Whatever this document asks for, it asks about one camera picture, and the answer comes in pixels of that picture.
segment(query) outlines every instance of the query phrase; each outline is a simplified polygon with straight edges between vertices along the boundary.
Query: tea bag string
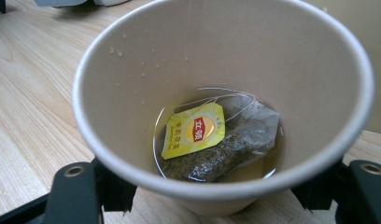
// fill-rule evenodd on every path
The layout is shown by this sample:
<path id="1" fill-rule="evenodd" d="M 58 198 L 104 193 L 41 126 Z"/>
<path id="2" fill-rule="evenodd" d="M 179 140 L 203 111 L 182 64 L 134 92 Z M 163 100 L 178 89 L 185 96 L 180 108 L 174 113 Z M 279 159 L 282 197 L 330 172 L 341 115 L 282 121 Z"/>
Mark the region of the tea bag string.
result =
<path id="1" fill-rule="evenodd" d="M 232 115 L 230 118 L 228 119 L 225 119 L 225 122 L 231 120 L 231 119 L 234 119 L 236 116 L 240 115 L 243 111 L 249 109 L 252 105 L 254 105 L 254 103 L 257 101 L 257 98 L 251 94 L 247 94 L 247 93 L 233 93 L 233 94 L 226 94 L 226 95 L 221 95 L 221 96 L 214 96 L 214 97 L 207 97 L 207 98 L 204 98 L 204 99 L 201 99 L 201 100 L 198 100 L 198 101 L 194 101 L 194 102 L 191 102 L 191 103 L 188 103 L 188 104 L 184 104 L 184 105 L 178 105 L 176 107 L 174 107 L 172 109 L 172 114 L 174 116 L 178 116 L 180 117 L 177 113 L 175 113 L 174 111 L 182 106 L 187 106 L 187 105 L 194 105 L 194 104 L 197 104 L 197 103 L 200 103 L 200 102 L 204 102 L 202 105 L 200 105 L 197 110 L 195 110 L 193 113 L 196 113 L 198 110 L 202 109 L 202 107 L 208 103 L 211 103 L 211 102 L 214 102 L 214 104 L 217 102 L 218 99 L 220 98 L 224 98 L 224 97 L 235 97 L 235 96 L 246 96 L 246 97 L 249 97 L 249 98 L 252 98 L 252 102 L 245 106 L 244 108 L 242 108 L 240 111 L 238 111 L 237 113 L 235 113 L 234 115 Z"/>

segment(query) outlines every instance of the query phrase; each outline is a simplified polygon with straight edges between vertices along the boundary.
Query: beige wall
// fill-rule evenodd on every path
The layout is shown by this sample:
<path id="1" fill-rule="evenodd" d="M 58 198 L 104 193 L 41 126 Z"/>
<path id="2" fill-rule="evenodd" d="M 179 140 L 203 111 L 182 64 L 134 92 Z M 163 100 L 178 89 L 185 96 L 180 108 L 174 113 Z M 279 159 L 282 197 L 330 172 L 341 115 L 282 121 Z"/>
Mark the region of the beige wall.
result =
<path id="1" fill-rule="evenodd" d="M 374 67 L 376 94 L 366 130 L 381 133 L 381 0 L 304 0 L 343 23 L 365 47 Z"/>

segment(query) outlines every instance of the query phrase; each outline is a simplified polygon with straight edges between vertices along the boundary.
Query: yellow tag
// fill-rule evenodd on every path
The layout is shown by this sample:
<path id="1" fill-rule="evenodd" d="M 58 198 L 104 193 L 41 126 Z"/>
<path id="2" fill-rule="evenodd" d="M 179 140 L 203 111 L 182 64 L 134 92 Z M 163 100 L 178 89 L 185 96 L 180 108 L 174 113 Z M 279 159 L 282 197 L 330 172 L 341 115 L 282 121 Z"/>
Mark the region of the yellow tag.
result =
<path id="1" fill-rule="evenodd" d="M 222 106 L 216 103 L 198 106 L 170 117 L 162 157 L 167 160 L 213 147 L 224 136 Z"/>

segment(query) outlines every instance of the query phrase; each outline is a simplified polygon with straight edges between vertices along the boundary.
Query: cup rim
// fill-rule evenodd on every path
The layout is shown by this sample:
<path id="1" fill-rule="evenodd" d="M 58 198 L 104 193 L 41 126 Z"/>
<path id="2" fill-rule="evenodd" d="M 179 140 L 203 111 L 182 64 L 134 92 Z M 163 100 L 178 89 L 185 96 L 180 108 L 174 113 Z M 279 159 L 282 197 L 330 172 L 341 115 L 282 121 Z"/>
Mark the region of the cup rim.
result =
<path id="1" fill-rule="evenodd" d="M 210 202 L 258 198 L 262 195 L 287 189 L 323 172 L 335 162 L 339 161 L 357 139 L 372 110 L 374 79 L 373 69 L 368 60 L 368 56 L 357 38 L 353 36 L 343 24 L 327 13 L 302 1 L 277 1 L 298 7 L 329 24 L 335 32 L 347 40 L 347 47 L 352 51 L 355 59 L 358 61 L 360 86 L 357 104 L 352 114 L 349 115 L 349 120 L 344 128 L 327 146 L 321 149 L 319 153 L 309 160 L 293 166 L 288 170 L 280 171 L 267 179 L 224 184 L 200 184 L 164 179 L 162 176 L 139 170 L 110 151 L 109 147 L 100 141 L 100 138 L 93 131 L 87 113 L 84 110 L 82 83 L 84 83 L 83 80 L 85 79 L 85 64 L 89 60 L 93 49 L 104 40 L 105 36 L 108 35 L 111 30 L 128 20 L 128 18 L 131 18 L 134 14 L 164 2 L 164 0 L 158 0 L 137 8 L 109 25 L 88 47 L 79 63 L 72 90 L 73 111 L 80 133 L 96 158 L 119 177 L 143 189 L 178 199 Z"/>

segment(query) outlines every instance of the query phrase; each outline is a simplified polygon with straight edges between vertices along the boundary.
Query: white paper cup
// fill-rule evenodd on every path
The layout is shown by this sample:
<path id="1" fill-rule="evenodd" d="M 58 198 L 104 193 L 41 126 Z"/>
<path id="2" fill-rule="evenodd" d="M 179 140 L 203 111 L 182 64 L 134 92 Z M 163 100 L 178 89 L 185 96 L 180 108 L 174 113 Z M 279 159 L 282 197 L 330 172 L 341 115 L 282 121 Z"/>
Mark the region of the white paper cup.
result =
<path id="1" fill-rule="evenodd" d="M 231 87 L 281 114 L 285 148 L 267 179 L 195 184 L 164 179 L 152 135 L 185 91 Z M 372 69 L 360 43 L 299 1 L 155 1 L 109 26 L 77 71 L 73 106 L 96 157 L 115 174 L 207 216 L 233 214 L 339 160 L 368 118 Z"/>

